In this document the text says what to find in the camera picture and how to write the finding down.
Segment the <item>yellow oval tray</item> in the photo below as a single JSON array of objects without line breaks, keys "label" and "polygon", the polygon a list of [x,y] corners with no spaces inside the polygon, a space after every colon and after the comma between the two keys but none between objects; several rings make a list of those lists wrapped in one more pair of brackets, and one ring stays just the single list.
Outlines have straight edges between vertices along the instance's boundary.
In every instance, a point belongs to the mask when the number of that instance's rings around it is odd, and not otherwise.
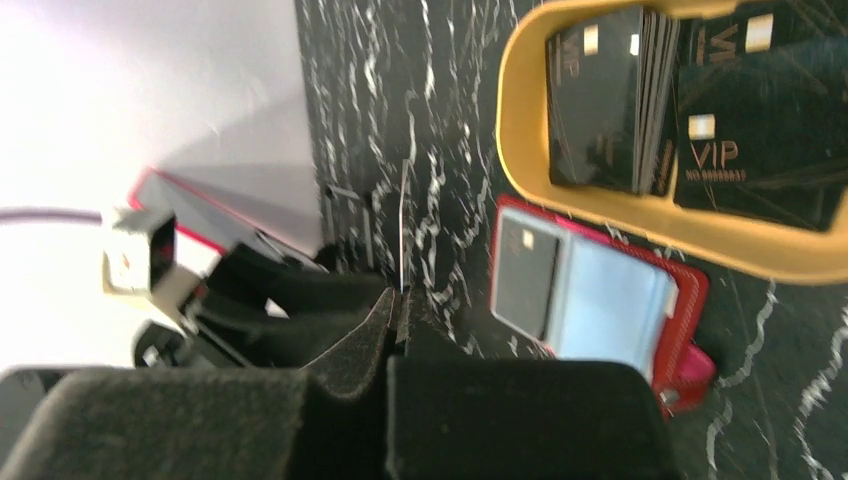
[{"label": "yellow oval tray", "polygon": [[544,43],[556,30],[628,7],[626,1],[553,1],[522,17],[503,51],[495,134],[503,170],[527,200],[643,237],[751,276],[787,284],[847,280],[847,207],[827,233],[720,213],[688,211],[670,199],[549,181]]}]

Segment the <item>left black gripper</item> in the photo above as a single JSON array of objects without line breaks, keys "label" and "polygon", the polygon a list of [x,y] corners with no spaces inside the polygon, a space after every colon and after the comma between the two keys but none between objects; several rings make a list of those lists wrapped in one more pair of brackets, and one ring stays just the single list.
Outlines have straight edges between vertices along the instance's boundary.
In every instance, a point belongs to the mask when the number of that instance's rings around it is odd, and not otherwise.
[{"label": "left black gripper", "polygon": [[269,258],[244,243],[205,275],[176,266],[151,304],[173,321],[136,335],[144,367],[299,368],[352,333],[388,291],[372,273],[327,271],[292,256]]}]

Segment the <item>red card holder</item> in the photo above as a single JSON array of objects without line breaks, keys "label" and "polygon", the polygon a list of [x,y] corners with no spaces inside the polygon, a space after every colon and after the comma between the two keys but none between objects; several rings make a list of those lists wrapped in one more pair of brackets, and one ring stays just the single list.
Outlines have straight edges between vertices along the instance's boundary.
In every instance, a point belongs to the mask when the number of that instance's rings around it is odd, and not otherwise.
[{"label": "red card holder", "polygon": [[[492,313],[493,272],[504,211],[550,224],[561,236],[543,337]],[[698,407],[716,375],[694,343],[709,280],[700,270],[629,245],[550,210],[499,198],[491,253],[490,311],[560,360],[610,361],[637,370],[665,415]]]}]

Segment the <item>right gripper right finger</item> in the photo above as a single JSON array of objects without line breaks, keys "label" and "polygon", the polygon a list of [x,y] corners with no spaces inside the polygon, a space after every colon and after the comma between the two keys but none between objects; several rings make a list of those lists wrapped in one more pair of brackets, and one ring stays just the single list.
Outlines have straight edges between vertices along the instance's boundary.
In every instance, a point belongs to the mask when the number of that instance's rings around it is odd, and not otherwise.
[{"label": "right gripper right finger", "polygon": [[479,359],[422,291],[402,300],[387,365],[390,479],[678,479],[653,392],[611,362]]}]

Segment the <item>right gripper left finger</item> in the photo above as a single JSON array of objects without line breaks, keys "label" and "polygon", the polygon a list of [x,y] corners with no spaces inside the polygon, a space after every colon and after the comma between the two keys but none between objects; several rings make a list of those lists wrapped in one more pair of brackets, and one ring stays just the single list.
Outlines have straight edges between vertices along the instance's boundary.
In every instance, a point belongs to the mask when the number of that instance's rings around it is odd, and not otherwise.
[{"label": "right gripper left finger", "polygon": [[36,407],[5,479],[379,479],[385,362],[400,310],[384,291],[300,369],[81,369]]}]

